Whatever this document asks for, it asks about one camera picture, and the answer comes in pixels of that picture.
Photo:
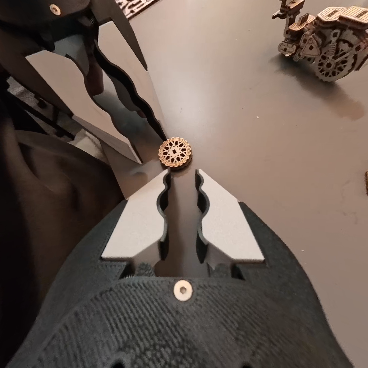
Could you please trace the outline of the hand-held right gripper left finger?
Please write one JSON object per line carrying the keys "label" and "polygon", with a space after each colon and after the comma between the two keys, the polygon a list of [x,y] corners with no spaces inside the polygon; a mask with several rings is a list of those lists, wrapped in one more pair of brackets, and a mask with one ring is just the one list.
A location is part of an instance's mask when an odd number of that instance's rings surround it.
{"label": "hand-held right gripper left finger", "polygon": [[136,268],[154,267],[168,254],[168,206],[171,171],[166,169],[132,194],[101,256],[107,261],[126,261]]}

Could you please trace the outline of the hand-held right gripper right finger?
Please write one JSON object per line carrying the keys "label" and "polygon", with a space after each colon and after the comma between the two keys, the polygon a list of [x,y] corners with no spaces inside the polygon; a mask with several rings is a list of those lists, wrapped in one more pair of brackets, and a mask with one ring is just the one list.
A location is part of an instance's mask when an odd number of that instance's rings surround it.
{"label": "hand-held right gripper right finger", "polygon": [[196,254],[201,264],[261,264],[265,257],[244,215],[241,203],[202,169],[196,169],[195,187],[201,218]]}

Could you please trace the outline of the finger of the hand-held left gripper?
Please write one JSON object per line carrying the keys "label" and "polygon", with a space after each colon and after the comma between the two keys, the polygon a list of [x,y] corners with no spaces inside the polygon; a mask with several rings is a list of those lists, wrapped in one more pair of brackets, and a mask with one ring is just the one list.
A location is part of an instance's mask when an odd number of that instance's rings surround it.
{"label": "finger of the hand-held left gripper", "polygon": [[26,59],[85,131],[126,158],[142,163],[130,140],[114,126],[111,115],[87,91],[85,77],[89,60],[83,43],[56,43],[53,52],[41,50]]}
{"label": "finger of the hand-held left gripper", "polygon": [[94,54],[123,106],[141,112],[158,136],[166,140],[164,116],[150,74],[113,21],[99,26]]}

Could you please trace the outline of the small wooden gear wheel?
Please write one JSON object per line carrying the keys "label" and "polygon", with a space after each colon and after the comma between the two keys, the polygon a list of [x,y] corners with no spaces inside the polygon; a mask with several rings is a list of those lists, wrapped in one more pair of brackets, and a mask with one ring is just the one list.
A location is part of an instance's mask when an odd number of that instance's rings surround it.
{"label": "small wooden gear wheel", "polygon": [[172,137],[161,144],[158,156],[164,166],[179,170],[190,163],[192,150],[187,140],[180,137]]}

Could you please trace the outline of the grey desk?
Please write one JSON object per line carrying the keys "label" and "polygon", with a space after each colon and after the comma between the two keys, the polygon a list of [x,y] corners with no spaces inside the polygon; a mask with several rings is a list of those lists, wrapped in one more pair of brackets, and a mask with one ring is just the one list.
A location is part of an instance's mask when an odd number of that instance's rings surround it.
{"label": "grey desk", "polygon": [[290,248],[341,347],[367,367],[367,67],[336,84],[277,51],[279,1],[159,1],[130,23],[191,164],[172,174],[163,277],[204,277],[195,170]]}

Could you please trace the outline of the dark wooden cutout sheet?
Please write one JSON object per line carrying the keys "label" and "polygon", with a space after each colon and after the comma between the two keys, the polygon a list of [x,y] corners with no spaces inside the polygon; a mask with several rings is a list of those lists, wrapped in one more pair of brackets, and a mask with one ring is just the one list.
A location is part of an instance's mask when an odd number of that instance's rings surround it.
{"label": "dark wooden cutout sheet", "polygon": [[158,0],[116,0],[115,2],[125,17],[131,20],[133,17],[158,2]]}

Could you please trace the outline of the person's brown clothing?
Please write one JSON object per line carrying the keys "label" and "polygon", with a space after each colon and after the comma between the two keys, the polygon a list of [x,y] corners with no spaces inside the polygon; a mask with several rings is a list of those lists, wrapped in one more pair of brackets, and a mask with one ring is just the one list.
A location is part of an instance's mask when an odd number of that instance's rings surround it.
{"label": "person's brown clothing", "polygon": [[124,196],[106,163],[1,123],[1,367],[33,325],[67,256]]}

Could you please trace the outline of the wooden motorcycle model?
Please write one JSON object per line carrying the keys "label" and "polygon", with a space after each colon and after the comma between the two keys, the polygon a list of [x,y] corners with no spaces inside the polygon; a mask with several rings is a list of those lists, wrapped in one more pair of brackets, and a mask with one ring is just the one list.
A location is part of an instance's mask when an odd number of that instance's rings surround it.
{"label": "wooden motorcycle model", "polygon": [[278,52],[294,62],[312,65],[323,82],[335,82],[359,71],[368,60],[368,9],[327,7],[318,15],[301,15],[305,1],[283,0],[272,19],[286,21]]}

